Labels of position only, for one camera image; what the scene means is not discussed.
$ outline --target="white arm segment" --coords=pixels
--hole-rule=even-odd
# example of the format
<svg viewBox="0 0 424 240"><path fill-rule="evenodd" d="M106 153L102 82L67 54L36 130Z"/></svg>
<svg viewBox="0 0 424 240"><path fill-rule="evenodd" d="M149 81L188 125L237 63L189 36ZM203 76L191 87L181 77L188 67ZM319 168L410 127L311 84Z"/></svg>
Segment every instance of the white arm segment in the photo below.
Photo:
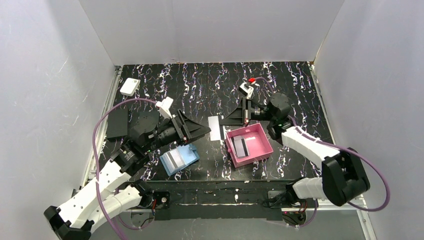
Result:
<svg viewBox="0 0 424 240"><path fill-rule="evenodd" d="M109 214L109 217L112 219L121 212L138 206L142 200L139 193L140 192L135 187L127 186L125 190L104 200L103 205L106 212ZM88 220L94 221L93 226L91 226L91 233L106 222L105 215L100 209L100 206L92 212L92 214L88 217Z"/></svg>
<svg viewBox="0 0 424 240"><path fill-rule="evenodd" d="M299 199L327 199L322 177L303 178L293 184L293 190Z"/></svg>
<svg viewBox="0 0 424 240"><path fill-rule="evenodd" d="M131 178L126 172L121 173L120 169L116 162L109 160L100 171L99 188L102 200ZM99 202L96 195L96 179L93 179L74 197L59 206L59 215L64 222L70 221L71 228L80 229L97 206Z"/></svg>
<svg viewBox="0 0 424 240"><path fill-rule="evenodd" d="M298 129L301 130L302 134L309 135L300 127ZM325 157L333 157L340 153L337 149L311 141L302 134L298 132L295 126L292 126L281 133L282 144L305 156L319 169L321 169L321 162L325 160Z"/></svg>

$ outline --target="gray floor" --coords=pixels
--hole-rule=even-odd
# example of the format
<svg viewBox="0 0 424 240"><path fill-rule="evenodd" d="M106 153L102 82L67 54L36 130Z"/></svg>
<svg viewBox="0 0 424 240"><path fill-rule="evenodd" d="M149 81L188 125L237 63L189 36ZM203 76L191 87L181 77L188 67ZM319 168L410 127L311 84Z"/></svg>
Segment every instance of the gray floor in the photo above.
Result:
<svg viewBox="0 0 424 240"><path fill-rule="evenodd" d="M129 223L130 216L122 218ZM311 224L299 230L264 219L179 219L155 221L142 231L125 229L129 240L364 240L357 212L321 210ZM90 240L118 240L105 223Z"/></svg>

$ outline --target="white wall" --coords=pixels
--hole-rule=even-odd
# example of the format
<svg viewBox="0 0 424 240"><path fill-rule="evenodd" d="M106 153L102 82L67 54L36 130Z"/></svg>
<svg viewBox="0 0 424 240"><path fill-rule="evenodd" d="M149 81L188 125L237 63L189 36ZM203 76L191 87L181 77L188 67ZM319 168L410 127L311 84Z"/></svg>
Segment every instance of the white wall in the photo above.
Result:
<svg viewBox="0 0 424 240"><path fill-rule="evenodd" d="M115 65L313 61L344 0L80 0Z"/></svg>
<svg viewBox="0 0 424 240"><path fill-rule="evenodd" d="M422 239L424 2L346 0L317 56L316 74L337 143L388 178L388 207L371 213L378 239ZM367 171L370 207L384 188Z"/></svg>
<svg viewBox="0 0 424 240"><path fill-rule="evenodd" d="M0 239L55 240L43 212L82 182L114 66L78 0L0 6Z"/></svg>

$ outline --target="pink plastic tray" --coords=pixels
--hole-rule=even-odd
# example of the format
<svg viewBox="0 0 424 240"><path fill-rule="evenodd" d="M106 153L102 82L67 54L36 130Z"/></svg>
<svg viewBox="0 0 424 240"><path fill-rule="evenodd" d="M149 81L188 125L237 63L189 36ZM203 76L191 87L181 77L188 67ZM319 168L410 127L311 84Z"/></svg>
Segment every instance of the pink plastic tray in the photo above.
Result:
<svg viewBox="0 0 424 240"><path fill-rule="evenodd" d="M246 142L246 146L249 149L249 156L238 158L231 138L240 135L243 136ZM260 123L227 132L225 142L236 168L267 159L274 152Z"/></svg>

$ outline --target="marble pattern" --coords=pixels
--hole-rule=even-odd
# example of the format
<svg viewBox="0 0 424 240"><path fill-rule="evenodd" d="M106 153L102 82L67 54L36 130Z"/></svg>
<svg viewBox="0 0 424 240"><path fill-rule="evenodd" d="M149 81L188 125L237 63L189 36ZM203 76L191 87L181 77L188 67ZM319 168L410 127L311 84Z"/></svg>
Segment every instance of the marble pattern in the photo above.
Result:
<svg viewBox="0 0 424 240"><path fill-rule="evenodd" d="M207 126L208 117L228 115L238 104L241 93L238 86L249 78L265 77L272 87L285 93L293 108L292 115L308 133L331 142L331 135L306 62L234 62L234 63L179 63L125 65L114 104L128 98L149 98L160 101L165 97L174 99L173 110L182 111L194 121ZM141 84L132 97L123 96L119 88L127 78L140 79ZM255 95L266 104L271 89L257 81ZM140 112L153 110L150 103L136 102L126 106L130 112L131 127ZM262 122L266 132L267 122ZM269 159L234 168L227 154L224 141L211 141L209 134L194 142L200 160L189 167L168 176L159 156L174 144L162 147L151 154L146 168L133 178L143 180L277 180L296 179L302 176L316 177L321 174L310 161L288 147L270 140L274 153ZM105 139L100 162L103 165L121 141Z"/></svg>

